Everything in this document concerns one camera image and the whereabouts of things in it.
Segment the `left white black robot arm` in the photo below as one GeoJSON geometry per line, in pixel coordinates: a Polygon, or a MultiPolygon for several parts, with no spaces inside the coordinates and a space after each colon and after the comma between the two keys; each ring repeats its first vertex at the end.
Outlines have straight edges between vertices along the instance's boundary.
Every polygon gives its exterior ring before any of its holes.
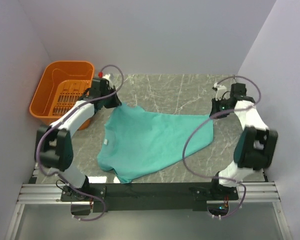
{"type": "Polygon", "coordinates": [[[90,195],[89,178],[73,165],[72,137],[74,133],[102,108],[122,105],[113,84],[113,75],[99,73],[90,87],[60,119],[42,125],[36,133],[34,160],[45,176],[58,176],[78,201],[90,195]]]}

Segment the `teal t shirt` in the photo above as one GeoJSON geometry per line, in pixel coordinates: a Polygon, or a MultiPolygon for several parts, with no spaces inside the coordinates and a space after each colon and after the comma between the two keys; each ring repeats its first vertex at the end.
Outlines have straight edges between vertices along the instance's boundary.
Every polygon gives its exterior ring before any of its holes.
{"type": "Polygon", "coordinates": [[[174,165],[214,140],[208,115],[150,112],[125,103],[112,111],[104,129],[98,166],[114,171],[123,184],[174,165]]]}

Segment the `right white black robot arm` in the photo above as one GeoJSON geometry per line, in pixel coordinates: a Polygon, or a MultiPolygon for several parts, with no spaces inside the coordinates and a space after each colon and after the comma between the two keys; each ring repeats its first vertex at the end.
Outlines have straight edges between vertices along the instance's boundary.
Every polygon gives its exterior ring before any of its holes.
{"type": "Polygon", "coordinates": [[[216,115],[226,110],[234,109],[242,133],[234,149],[232,162],[223,170],[217,172],[212,179],[209,193],[212,198],[220,200],[234,192],[237,182],[262,169],[270,167],[275,152],[278,132],[270,129],[260,117],[256,109],[256,101],[247,96],[246,85],[233,83],[230,91],[224,85],[215,83],[213,90],[215,98],[211,100],[210,116],[221,119],[228,115],[216,115]]]}

